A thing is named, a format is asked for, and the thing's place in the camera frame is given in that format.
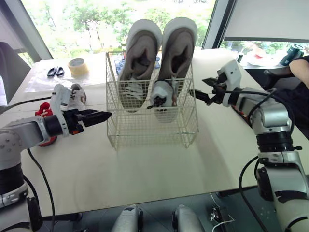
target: window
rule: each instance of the window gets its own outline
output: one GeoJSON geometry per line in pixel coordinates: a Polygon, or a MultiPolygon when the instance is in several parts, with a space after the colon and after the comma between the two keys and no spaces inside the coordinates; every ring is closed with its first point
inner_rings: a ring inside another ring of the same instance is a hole
{"type": "Polygon", "coordinates": [[[197,24],[197,47],[204,41],[215,0],[22,0],[54,58],[121,51],[131,25],[154,21],[163,31],[174,17],[197,24]]]}
{"type": "Polygon", "coordinates": [[[24,62],[27,63],[27,65],[32,67],[33,60],[31,59],[31,57],[29,56],[29,54],[27,52],[18,53],[18,55],[23,59],[24,62]]]}
{"type": "Polygon", "coordinates": [[[276,66],[286,55],[291,45],[303,47],[304,56],[309,55],[309,43],[270,42],[270,41],[222,41],[220,48],[226,48],[243,55],[242,66],[276,66]]]}

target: white wire basket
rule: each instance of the white wire basket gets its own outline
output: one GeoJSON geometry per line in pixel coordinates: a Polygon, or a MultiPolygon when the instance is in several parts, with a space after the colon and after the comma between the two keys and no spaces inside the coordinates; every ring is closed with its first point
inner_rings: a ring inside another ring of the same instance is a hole
{"type": "Polygon", "coordinates": [[[107,122],[107,136],[112,146],[116,150],[150,144],[183,144],[188,148],[198,133],[195,97],[188,92],[194,89],[192,66],[184,79],[176,79],[179,82],[177,106],[147,109],[151,105],[152,85],[159,69],[154,69],[151,80],[139,81],[148,89],[146,100],[140,107],[119,95],[118,87],[132,82],[118,81],[115,64],[121,57],[122,53],[106,53],[107,111],[112,113],[107,122]]]}

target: scissors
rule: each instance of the scissors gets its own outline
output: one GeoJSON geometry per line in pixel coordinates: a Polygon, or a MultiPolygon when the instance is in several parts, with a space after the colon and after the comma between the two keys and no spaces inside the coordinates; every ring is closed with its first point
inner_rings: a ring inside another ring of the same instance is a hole
{"type": "Polygon", "coordinates": [[[55,66],[47,72],[48,77],[63,76],[64,70],[62,67],[55,66]]]}

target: tape roll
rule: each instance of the tape roll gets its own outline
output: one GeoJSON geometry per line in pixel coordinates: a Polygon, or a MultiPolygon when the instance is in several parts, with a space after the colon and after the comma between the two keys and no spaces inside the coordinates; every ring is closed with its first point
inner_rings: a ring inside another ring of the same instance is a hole
{"type": "Polygon", "coordinates": [[[79,77],[89,73],[88,67],[84,59],[73,59],[68,63],[68,67],[72,73],[72,77],[79,77]]]}

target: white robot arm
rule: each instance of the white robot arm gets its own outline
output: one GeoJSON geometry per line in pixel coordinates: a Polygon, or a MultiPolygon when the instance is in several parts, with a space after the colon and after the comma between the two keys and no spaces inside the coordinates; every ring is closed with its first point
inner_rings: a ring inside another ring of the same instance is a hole
{"type": "Polygon", "coordinates": [[[112,114],[95,110],[61,111],[69,102],[71,90],[56,85],[51,98],[54,115],[30,117],[11,122],[0,129],[0,232],[16,228],[38,230],[42,225],[35,198],[27,198],[20,153],[50,140],[57,135],[68,136],[83,132],[85,127],[106,121],[112,114]]]}
{"type": "Polygon", "coordinates": [[[282,231],[307,232],[309,183],[297,151],[301,147],[293,147],[288,111],[272,96],[265,99],[270,94],[266,91],[240,89],[240,79],[233,60],[218,71],[217,78],[203,80],[213,87],[214,97],[198,90],[190,94],[207,105],[232,105],[248,115],[260,150],[258,159],[264,165],[256,173],[260,195],[274,202],[282,231]]]}

